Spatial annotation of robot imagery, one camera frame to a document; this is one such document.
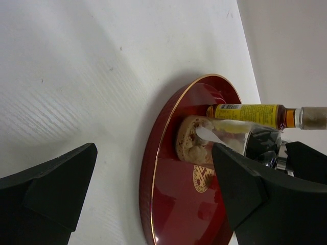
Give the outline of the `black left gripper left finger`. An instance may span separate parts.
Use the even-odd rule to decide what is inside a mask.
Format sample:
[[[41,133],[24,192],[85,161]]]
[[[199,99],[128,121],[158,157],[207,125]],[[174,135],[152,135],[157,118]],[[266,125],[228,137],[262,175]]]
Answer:
[[[68,244],[97,154],[96,145],[87,143],[1,178],[1,244]]]

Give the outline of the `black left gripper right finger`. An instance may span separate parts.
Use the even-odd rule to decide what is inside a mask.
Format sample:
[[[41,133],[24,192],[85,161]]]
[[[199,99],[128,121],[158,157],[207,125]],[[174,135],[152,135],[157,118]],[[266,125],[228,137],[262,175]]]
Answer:
[[[290,176],[215,143],[214,168],[239,244],[326,244],[326,155],[286,145]]]

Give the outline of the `yellow label sauce bottle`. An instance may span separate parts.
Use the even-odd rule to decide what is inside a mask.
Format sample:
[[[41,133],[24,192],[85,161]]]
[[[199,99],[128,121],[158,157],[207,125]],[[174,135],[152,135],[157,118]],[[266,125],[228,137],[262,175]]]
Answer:
[[[326,107],[286,108],[283,105],[217,104],[208,107],[206,116],[248,121],[278,130],[326,130]]]

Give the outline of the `black grinder spice jar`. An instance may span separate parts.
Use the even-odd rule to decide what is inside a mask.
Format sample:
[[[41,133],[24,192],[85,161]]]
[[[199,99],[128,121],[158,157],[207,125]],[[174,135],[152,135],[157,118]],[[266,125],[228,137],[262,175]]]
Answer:
[[[282,131],[253,122],[216,119],[199,115],[186,117],[177,132],[175,150],[181,161],[214,169],[212,148],[220,143],[267,167],[277,168],[287,159]]]

